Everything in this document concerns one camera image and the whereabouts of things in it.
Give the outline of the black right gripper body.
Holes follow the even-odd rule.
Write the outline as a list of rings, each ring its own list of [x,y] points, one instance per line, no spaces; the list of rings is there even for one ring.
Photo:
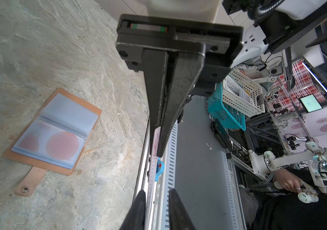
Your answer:
[[[240,26],[168,19],[132,14],[120,15],[116,49],[127,67],[143,71],[144,49],[168,52],[168,72],[172,73],[179,52],[193,52],[204,45],[204,67],[191,95],[211,96],[243,48]]]

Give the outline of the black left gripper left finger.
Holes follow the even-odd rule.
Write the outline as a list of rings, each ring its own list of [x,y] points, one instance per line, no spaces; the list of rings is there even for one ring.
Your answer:
[[[120,230],[144,230],[146,216],[146,193],[140,190],[130,207]]]

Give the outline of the operator hand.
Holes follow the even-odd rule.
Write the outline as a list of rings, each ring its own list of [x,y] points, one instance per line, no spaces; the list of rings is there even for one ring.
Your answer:
[[[283,189],[300,193],[302,192],[300,182],[302,181],[293,173],[289,172],[287,169],[279,169],[275,172],[275,176],[273,179],[274,182],[278,182]]]

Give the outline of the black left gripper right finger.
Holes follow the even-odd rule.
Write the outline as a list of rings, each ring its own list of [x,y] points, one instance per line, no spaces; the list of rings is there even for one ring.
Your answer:
[[[175,189],[169,191],[168,205],[170,230],[196,229]]]

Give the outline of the white card with red circles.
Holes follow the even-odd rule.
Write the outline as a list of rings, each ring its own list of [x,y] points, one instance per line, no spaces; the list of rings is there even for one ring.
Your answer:
[[[154,197],[154,183],[155,183],[155,175],[156,175],[156,167],[157,167],[157,151],[160,139],[161,127],[157,127],[154,131],[153,139],[152,139],[152,150],[151,150],[151,162],[149,168],[149,178],[148,178],[148,191],[147,191],[147,202],[146,202],[146,215],[145,215],[145,225],[144,230],[148,230],[150,226],[150,215],[153,204]]]

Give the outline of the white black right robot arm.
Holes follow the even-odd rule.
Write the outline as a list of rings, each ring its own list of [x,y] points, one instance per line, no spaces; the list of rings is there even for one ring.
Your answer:
[[[116,49],[144,74],[154,157],[164,155],[190,96],[212,95],[232,67],[289,48],[327,18],[327,1],[146,1],[146,8],[146,16],[120,16]]]

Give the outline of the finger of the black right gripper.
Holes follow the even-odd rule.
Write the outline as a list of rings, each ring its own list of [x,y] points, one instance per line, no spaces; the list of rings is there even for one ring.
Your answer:
[[[166,51],[144,49],[142,65],[150,111],[150,148],[154,131],[162,125],[169,55]]]
[[[198,81],[204,61],[205,56],[200,54],[179,53],[177,56],[161,123],[157,150],[158,157],[164,155],[164,149],[173,125],[183,109],[187,97]]]

